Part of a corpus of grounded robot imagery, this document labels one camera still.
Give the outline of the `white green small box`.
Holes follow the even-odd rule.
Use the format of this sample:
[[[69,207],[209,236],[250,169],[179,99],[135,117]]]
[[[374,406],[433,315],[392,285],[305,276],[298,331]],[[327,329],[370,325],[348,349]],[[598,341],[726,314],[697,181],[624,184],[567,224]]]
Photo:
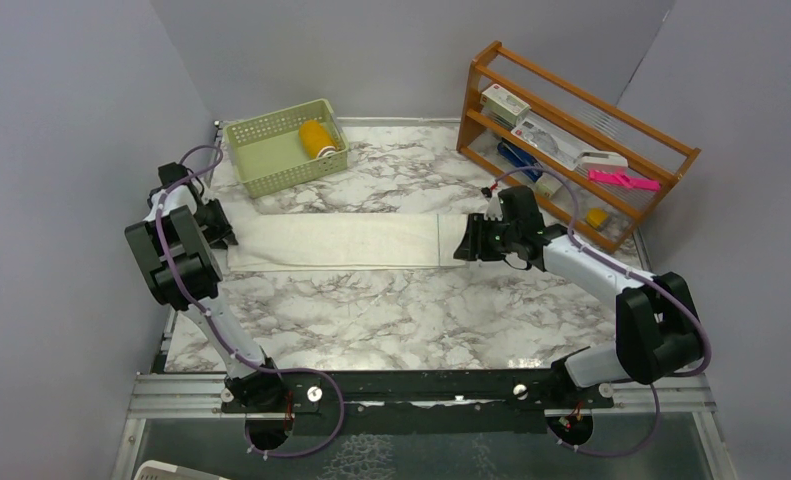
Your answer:
[[[504,125],[515,127],[530,112],[530,105],[498,83],[481,92],[480,103]]]

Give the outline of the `pink clip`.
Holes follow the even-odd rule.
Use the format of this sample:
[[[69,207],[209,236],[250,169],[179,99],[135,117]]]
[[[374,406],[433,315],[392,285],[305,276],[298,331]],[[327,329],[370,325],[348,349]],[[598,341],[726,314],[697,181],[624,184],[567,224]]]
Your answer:
[[[643,190],[657,192],[661,185],[659,182],[647,178],[633,177],[624,172],[605,172],[590,170],[587,173],[588,179],[592,182],[619,186],[631,190]]]

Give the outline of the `yellow brown bear towel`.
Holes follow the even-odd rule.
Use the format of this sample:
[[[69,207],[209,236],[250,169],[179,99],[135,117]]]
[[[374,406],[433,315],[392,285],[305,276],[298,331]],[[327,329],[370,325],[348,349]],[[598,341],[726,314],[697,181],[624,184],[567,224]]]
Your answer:
[[[298,130],[301,145],[310,159],[317,159],[337,151],[336,143],[317,120],[302,123]]]

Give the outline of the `white towel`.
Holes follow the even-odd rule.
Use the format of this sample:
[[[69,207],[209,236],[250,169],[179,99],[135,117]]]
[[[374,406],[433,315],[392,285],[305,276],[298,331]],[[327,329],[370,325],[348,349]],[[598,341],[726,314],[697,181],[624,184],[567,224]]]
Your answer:
[[[228,210],[237,243],[230,271],[402,270],[460,267],[466,214],[291,213]]]

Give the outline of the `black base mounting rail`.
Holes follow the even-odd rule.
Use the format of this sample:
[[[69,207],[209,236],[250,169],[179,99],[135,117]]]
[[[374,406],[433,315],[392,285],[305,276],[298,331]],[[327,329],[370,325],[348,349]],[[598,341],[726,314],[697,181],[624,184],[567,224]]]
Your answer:
[[[327,436],[509,432],[544,434],[547,416],[610,409],[597,387],[565,389],[549,369],[289,372],[275,409],[222,401],[254,432]]]

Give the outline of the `white basket at bottom edge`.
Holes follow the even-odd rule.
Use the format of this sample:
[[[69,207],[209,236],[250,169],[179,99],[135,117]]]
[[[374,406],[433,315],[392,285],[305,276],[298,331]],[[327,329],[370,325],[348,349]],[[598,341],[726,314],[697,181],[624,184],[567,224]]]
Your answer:
[[[139,466],[134,480],[227,480],[225,477],[156,460]]]

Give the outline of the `light green plastic basket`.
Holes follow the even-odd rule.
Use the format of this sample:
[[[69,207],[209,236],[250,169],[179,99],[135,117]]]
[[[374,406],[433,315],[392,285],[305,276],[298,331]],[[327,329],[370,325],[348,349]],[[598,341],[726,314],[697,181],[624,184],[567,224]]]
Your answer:
[[[299,127],[317,120],[336,143],[335,153],[310,159]],[[238,181],[254,199],[339,173],[348,168],[349,141],[326,99],[316,99],[223,127]]]

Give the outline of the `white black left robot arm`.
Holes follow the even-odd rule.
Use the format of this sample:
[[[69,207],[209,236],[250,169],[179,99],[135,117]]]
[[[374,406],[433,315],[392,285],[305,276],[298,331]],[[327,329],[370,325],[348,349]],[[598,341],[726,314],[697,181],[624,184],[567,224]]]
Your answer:
[[[206,200],[193,171],[181,163],[158,168],[161,186],[149,194],[149,214],[124,235],[154,299],[185,314],[219,353],[226,368],[222,401],[269,411],[287,388],[276,366],[244,331],[221,294],[212,248],[236,243],[220,202]]]

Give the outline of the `yellow grey sponge block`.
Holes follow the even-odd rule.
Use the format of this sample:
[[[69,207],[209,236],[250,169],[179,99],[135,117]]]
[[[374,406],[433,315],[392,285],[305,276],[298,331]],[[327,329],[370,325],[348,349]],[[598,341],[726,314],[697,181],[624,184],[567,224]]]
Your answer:
[[[601,208],[591,208],[585,216],[586,224],[596,230],[603,231],[611,222],[612,215]]]

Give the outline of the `white device on shelf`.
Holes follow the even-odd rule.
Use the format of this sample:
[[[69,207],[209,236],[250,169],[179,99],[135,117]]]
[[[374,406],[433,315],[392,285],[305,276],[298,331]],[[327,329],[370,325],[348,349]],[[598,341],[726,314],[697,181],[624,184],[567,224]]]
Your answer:
[[[621,154],[611,151],[582,151],[577,158],[580,166],[588,170],[606,173],[624,173],[628,169],[628,160]]]

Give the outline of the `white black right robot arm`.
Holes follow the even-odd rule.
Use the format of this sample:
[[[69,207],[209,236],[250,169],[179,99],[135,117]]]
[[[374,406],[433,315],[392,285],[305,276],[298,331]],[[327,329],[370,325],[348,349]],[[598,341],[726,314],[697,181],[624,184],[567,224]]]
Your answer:
[[[527,269],[564,278],[615,314],[613,342],[552,364],[547,384],[556,404],[571,407],[589,387],[602,383],[650,385],[665,376],[694,375],[708,365],[709,340],[681,276],[630,267],[567,227],[546,224],[534,194],[524,186],[504,189],[491,202],[496,215],[468,215],[455,259],[500,262],[515,255]]]

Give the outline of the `orange wooden shelf rack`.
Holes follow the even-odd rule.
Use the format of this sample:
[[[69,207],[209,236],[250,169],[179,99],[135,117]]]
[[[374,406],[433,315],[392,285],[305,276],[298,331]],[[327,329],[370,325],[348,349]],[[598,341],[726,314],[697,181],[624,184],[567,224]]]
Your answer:
[[[592,182],[587,176],[590,170],[580,165],[574,171],[566,170],[514,136],[514,127],[504,125],[480,103],[481,92],[493,83],[527,102],[530,112],[526,118],[551,127],[553,134],[579,154],[584,150],[621,154],[628,160],[626,174],[655,180],[660,190],[631,190]],[[576,227],[585,239],[610,253],[633,236],[701,153],[699,148],[676,140],[495,41],[469,66],[456,150],[485,171],[500,174],[512,166],[497,151],[502,139],[571,184],[579,202]],[[591,208],[612,215],[603,231],[586,224],[585,216]]]

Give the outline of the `blue flat object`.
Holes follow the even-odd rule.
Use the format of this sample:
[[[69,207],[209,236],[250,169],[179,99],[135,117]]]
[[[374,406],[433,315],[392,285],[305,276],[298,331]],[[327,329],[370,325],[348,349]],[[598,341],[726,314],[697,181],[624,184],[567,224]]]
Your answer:
[[[497,144],[497,151],[514,167],[522,168],[526,166],[541,166],[535,157],[522,150],[518,146],[508,142],[506,139],[499,141]],[[527,170],[523,171],[522,173],[524,173],[533,182],[537,182],[543,175],[541,170]]]

